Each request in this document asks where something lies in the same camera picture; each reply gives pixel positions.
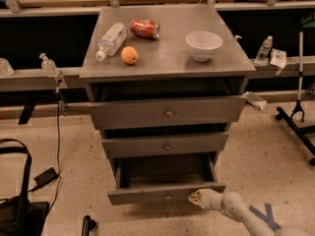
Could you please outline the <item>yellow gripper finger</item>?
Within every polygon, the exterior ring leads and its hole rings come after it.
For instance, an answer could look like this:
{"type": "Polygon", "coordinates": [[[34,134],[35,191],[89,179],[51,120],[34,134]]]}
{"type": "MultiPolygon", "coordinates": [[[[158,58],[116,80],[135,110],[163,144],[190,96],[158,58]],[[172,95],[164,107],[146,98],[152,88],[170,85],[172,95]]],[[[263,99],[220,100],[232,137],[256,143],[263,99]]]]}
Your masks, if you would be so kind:
{"type": "Polygon", "coordinates": [[[193,205],[199,206],[199,207],[204,207],[203,205],[203,194],[204,194],[204,189],[199,189],[192,194],[189,195],[188,200],[190,203],[193,205]]]}

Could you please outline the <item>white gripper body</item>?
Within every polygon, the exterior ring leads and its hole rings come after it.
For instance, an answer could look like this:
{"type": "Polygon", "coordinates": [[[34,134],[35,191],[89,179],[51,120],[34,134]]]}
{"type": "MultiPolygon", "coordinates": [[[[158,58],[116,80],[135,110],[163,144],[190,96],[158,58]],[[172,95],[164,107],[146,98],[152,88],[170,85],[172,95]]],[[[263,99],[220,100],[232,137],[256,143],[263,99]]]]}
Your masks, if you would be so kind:
{"type": "Polygon", "coordinates": [[[217,193],[212,189],[205,189],[201,195],[200,205],[203,209],[215,210],[217,193]]]}

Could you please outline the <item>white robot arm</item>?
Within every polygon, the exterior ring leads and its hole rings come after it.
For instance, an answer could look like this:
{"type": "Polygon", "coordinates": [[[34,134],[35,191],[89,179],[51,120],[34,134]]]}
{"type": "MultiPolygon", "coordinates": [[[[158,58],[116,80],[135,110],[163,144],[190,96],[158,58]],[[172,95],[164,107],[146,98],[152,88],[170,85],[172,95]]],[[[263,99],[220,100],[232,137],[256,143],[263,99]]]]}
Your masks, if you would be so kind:
{"type": "Polygon", "coordinates": [[[305,230],[289,226],[277,231],[254,215],[242,197],[236,192],[219,193],[212,189],[199,189],[188,197],[190,203],[220,212],[222,215],[241,222],[251,236],[311,236],[305,230]]]}

